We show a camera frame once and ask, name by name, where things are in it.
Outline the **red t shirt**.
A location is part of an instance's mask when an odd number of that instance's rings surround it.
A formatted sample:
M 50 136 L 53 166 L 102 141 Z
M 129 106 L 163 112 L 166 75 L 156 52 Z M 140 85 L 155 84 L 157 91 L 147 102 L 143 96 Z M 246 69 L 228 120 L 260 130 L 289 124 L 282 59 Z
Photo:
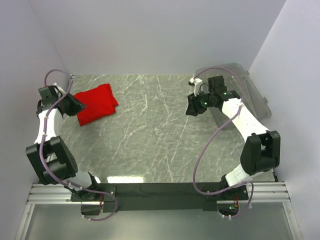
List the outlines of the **red t shirt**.
M 101 84 L 87 91 L 78 92 L 74 97 L 85 105 L 85 109 L 77 114 L 80 126 L 114 114 L 116 107 L 119 105 L 109 83 Z

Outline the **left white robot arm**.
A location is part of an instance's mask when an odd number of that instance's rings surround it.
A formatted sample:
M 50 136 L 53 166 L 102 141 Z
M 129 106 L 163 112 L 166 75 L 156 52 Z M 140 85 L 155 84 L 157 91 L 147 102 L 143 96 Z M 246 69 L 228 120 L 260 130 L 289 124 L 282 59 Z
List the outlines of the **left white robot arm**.
M 78 170 L 76 160 L 60 136 L 64 116 L 75 116 L 86 106 L 57 84 L 38 89 L 38 135 L 33 145 L 25 149 L 39 181 L 43 185 L 62 184 L 88 201 L 100 195 L 99 183 L 89 172 Z

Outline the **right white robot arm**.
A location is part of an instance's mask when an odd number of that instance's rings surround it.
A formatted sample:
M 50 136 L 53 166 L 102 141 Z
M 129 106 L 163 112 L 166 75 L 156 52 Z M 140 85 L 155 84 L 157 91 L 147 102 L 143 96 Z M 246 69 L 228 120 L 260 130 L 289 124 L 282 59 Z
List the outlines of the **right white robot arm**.
M 211 77 L 207 80 L 208 92 L 203 92 L 204 83 L 200 78 L 192 77 L 188 83 L 193 93 L 188 95 L 185 114 L 196 117 L 209 108 L 216 108 L 228 120 L 220 126 L 215 137 L 227 125 L 233 124 L 244 140 L 240 155 L 240 163 L 231 172 L 221 178 L 219 190 L 207 192 L 200 190 L 192 179 L 196 192 L 205 196 L 220 194 L 230 200 L 237 194 L 237 188 L 249 183 L 253 177 L 277 168 L 280 164 L 281 136 L 270 131 L 261 124 L 244 104 L 244 95 L 235 90 L 228 90 L 223 76 Z

